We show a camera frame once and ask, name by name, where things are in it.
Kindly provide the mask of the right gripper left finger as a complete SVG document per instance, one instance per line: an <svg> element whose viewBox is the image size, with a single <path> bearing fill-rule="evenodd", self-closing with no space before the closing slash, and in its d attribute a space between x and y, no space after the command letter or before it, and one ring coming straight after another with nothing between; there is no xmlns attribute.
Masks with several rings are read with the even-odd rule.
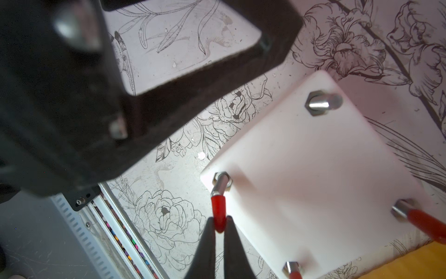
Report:
<svg viewBox="0 0 446 279"><path fill-rule="evenodd" d="M214 218L209 217L195 256L185 279L214 279L216 268L216 230Z"/></svg>

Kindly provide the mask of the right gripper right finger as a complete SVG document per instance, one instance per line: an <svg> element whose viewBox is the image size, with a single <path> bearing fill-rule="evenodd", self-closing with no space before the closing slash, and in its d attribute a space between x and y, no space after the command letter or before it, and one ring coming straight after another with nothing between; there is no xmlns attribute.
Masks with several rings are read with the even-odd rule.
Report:
<svg viewBox="0 0 446 279"><path fill-rule="evenodd" d="M224 231L224 278L255 279L232 216L226 217Z"/></svg>

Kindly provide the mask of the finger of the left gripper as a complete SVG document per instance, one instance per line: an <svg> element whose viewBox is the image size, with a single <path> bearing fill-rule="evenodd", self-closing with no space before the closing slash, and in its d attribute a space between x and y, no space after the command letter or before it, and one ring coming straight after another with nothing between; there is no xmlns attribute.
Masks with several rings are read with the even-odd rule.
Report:
<svg viewBox="0 0 446 279"><path fill-rule="evenodd" d="M228 1L260 30L250 48L161 84L141 95L126 93L111 38L101 25L101 133L112 140L162 140L214 101L280 65L303 26L288 1Z"/></svg>

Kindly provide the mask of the white block with screws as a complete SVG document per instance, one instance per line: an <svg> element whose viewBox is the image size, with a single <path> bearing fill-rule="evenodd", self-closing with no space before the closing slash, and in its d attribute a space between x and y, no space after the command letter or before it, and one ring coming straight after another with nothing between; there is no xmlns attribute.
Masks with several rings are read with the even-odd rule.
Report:
<svg viewBox="0 0 446 279"><path fill-rule="evenodd" d="M305 102L318 90L340 94L342 106L312 116ZM218 172L232 179L228 214L280 279L286 262L316 279L415 230L391 214L399 199L446 218L324 71L273 101L220 149L200 176L207 189Z"/></svg>

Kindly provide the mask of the yellow plastic tray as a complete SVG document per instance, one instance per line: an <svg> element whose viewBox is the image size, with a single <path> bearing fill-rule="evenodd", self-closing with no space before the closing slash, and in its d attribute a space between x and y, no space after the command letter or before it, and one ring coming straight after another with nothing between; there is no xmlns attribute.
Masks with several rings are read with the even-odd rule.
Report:
<svg viewBox="0 0 446 279"><path fill-rule="evenodd" d="M446 246L430 243L360 279L446 279Z"/></svg>

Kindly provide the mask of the red screw sleeve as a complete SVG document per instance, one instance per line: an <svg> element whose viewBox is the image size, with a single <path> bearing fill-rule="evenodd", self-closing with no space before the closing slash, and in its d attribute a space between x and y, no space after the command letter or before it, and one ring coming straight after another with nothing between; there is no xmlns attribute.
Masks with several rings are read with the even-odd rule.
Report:
<svg viewBox="0 0 446 279"><path fill-rule="evenodd" d="M226 228L226 199L223 195L211 197L213 220L216 232L223 233Z"/></svg>
<svg viewBox="0 0 446 279"><path fill-rule="evenodd" d="M289 274L289 279L302 279L302 275L298 271L291 272Z"/></svg>
<svg viewBox="0 0 446 279"><path fill-rule="evenodd" d="M433 241L446 244L446 224L442 221L419 209L410 210L407 213L407 220Z"/></svg>

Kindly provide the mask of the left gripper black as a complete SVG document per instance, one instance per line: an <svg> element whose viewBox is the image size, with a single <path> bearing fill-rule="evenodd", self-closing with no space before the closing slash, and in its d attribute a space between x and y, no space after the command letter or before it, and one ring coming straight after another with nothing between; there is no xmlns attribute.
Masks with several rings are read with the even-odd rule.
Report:
<svg viewBox="0 0 446 279"><path fill-rule="evenodd" d="M1 187L49 196L139 161L103 13L129 1L1 2Z"/></svg>

